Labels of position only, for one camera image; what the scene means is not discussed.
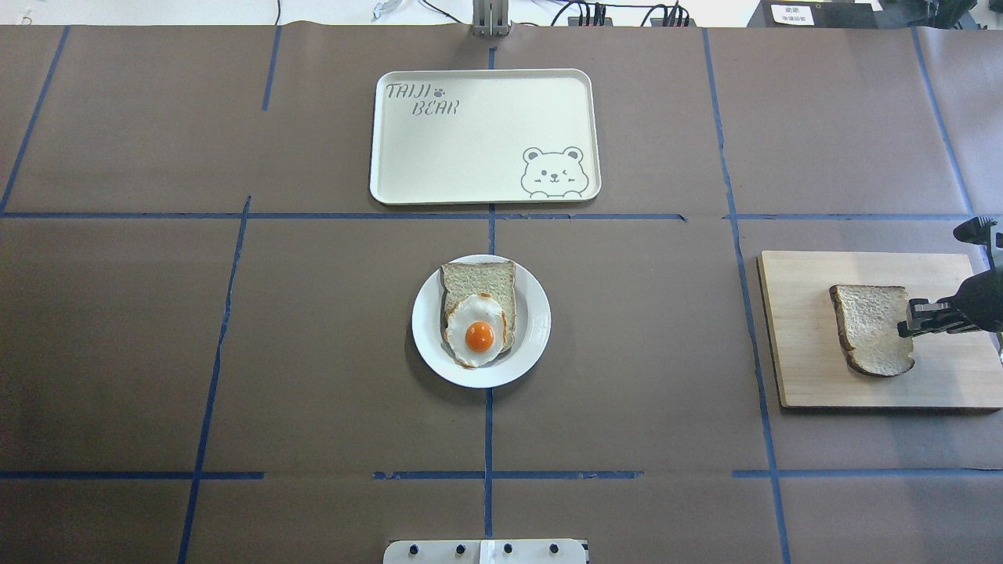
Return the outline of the bread slice on plate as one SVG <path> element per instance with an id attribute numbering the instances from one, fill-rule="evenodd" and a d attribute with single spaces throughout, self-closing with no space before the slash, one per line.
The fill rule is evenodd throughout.
<path id="1" fill-rule="evenodd" d="M 516 307 L 516 264 L 501 262 L 462 263 L 451 262 L 440 268 L 445 294 L 442 301 L 444 323 L 447 312 L 470 294 L 488 293 L 501 304 L 509 319 L 508 343 L 501 353 L 511 349 L 515 342 Z"/>

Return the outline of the white round plate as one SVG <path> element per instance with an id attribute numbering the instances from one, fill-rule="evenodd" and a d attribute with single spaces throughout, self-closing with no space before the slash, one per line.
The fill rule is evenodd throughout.
<path id="1" fill-rule="evenodd" d="M 411 314 L 413 342 L 425 363 L 445 381 L 463 388 L 498 388 L 529 374 L 547 349 L 552 327 L 547 294 L 522 265 L 515 263 L 513 269 L 516 304 L 513 344 L 509 351 L 485 367 L 461 367 L 444 341 L 442 306 L 447 289 L 440 273 L 433 273 L 417 292 Z"/>

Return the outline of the black rectangular box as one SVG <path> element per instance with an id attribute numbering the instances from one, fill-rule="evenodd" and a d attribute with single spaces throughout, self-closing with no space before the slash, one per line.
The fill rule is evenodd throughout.
<path id="1" fill-rule="evenodd" d="M 748 28 L 878 29 L 870 2 L 759 1 Z"/>

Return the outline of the aluminium frame post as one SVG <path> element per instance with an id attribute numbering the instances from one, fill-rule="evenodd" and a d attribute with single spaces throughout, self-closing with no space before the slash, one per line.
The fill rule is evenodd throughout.
<path id="1" fill-rule="evenodd" d="M 473 0 L 472 35 L 505 37 L 511 32 L 509 0 Z"/>

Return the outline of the fried egg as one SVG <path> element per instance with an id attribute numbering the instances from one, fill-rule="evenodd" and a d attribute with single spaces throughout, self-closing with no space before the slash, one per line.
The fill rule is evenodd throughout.
<path id="1" fill-rule="evenodd" d="M 495 360 L 508 343 L 509 319 L 491 294 L 470 294 L 447 312 L 444 338 L 457 364 L 467 369 Z"/>

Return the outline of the brown bread slice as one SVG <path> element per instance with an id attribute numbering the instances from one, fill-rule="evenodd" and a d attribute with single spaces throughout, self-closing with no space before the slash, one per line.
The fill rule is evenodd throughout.
<path id="1" fill-rule="evenodd" d="M 914 344 L 900 337 L 907 290 L 902 286 L 835 284 L 830 288 L 839 344 L 846 363 L 859 374 L 893 378 L 910 371 Z"/>

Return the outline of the cream bear serving tray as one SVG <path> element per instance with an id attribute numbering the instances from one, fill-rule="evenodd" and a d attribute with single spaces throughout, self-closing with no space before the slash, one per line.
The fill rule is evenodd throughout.
<path id="1" fill-rule="evenodd" d="M 381 204 L 588 202 L 601 186 L 580 69 L 399 70 L 377 82 L 369 189 Z"/>

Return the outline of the light wooden cutting board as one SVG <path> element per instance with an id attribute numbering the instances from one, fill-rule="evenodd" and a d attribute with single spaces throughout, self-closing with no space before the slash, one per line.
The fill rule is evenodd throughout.
<path id="1" fill-rule="evenodd" d="M 838 339 L 832 285 L 902 286 L 936 300 L 972 273 L 966 255 L 764 251 L 759 274 L 782 406 L 999 410 L 1001 361 L 988 333 L 918 337 L 914 367 L 892 378 L 853 371 Z"/>

